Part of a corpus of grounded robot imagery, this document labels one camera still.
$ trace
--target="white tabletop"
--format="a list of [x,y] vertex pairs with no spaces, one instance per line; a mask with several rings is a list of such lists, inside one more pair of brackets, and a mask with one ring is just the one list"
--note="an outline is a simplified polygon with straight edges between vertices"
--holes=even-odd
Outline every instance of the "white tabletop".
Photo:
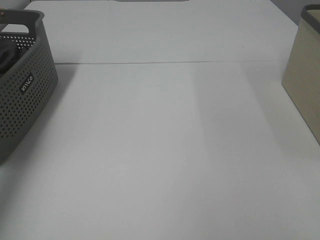
[[318,239],[320,148],[285,65],[58,65],[0,167],[0,239]]
[[34,1],[56,63],[287,60],[297,26],[269,0]]

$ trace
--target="perforated basket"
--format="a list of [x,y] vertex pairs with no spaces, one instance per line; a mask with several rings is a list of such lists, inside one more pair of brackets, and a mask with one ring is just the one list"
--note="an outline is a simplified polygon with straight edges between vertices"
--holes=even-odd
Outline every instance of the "perforated basket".
[[28,51],[0,77],[0,163],[30,130],[54,91],[58,76],[44,14],[31,10],[0,10],[0,24],[25,25],[28,33],[0,32]]

